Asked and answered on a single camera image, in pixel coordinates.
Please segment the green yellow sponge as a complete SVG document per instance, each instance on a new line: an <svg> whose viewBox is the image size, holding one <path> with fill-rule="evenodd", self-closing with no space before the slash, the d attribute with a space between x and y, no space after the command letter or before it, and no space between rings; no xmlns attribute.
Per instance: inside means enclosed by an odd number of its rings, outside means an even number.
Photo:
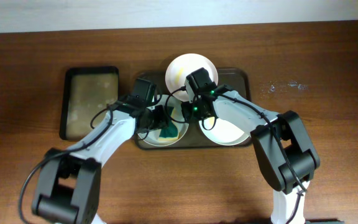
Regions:
<svg viewBox="0 0 358 224"><path fill-rule="evenodd" d="M176 141L179 138L179 130L173 121L168 118L168 126L161 129L158 136L159 141Z"/></svg>

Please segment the pale grey plate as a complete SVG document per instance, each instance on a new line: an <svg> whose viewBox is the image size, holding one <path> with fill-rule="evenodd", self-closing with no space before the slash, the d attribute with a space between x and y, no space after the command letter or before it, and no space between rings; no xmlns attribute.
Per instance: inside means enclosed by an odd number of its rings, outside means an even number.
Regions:
<svg viewBox="0 0 358 224"><path fill-rule="evenodd" d="M177 120L177 121L184 121L184 117L181 112L181 101L176 99L175 97L170 97L167 103L168 111L170 112L170 116ZM154 147L167 147L172 146L176 142L178 142L187 132L189 127L188 123L173 123L177 126L179 130L179 138L176 141L159 141L158 136L160 134L161 129L157 129L154 131L150 131L149 134L146 136L146 133L140 133L135 138L135 142L144 148L151 148Z"/></svg>

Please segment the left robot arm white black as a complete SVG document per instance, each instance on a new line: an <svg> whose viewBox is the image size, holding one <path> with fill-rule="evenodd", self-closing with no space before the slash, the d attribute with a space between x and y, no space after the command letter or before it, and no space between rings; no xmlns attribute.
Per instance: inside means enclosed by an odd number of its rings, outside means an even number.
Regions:
<svg viewBox="0 0 358 224"><path fill-rule="evenodd" d="M103 165L118 147L137 133L164 128L162 105L133 96L105 109L97 127L76 144L51 149L37 166L40 171L31 210L51 223L102 223L97 214Z"/></svg>

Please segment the pink white plate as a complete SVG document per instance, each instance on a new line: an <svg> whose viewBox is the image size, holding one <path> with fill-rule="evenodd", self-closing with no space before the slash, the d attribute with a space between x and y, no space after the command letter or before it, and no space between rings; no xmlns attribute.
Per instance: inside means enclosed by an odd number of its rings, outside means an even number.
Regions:
<svg viewBox="0 0 358 224"><path fill-rule="evenodd" d="M210 79L218 84L218 71L208 58L200 54L183 54L175 58L166 70L165 83L169 92L185 86L186 77L199 68L205 68Z"/></svg>

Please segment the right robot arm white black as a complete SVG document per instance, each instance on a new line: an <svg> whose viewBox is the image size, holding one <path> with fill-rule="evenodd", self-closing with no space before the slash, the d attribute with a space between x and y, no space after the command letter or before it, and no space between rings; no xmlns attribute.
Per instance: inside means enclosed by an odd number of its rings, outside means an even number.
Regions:
<svg viewBox="0 0 358 224"><path fill-rule="evenodd" d="M306 223L305 195L320 158L298 114L265 110L228 86L184 90L186 120L220 118L250 136L260 172L273 189L271 223Z"/></svg>

